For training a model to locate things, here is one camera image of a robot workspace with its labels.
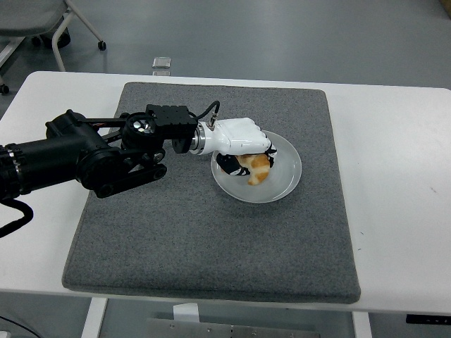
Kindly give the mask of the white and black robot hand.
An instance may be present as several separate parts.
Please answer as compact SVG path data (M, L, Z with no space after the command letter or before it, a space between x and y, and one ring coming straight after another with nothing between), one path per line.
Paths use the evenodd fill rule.
M248 168L240 164L238 157L264 155L272 167L277 149L271 140L250 118L218 120L212 127L205 122L198 123L198 154L217 152L220 168L229 175L249 175Z

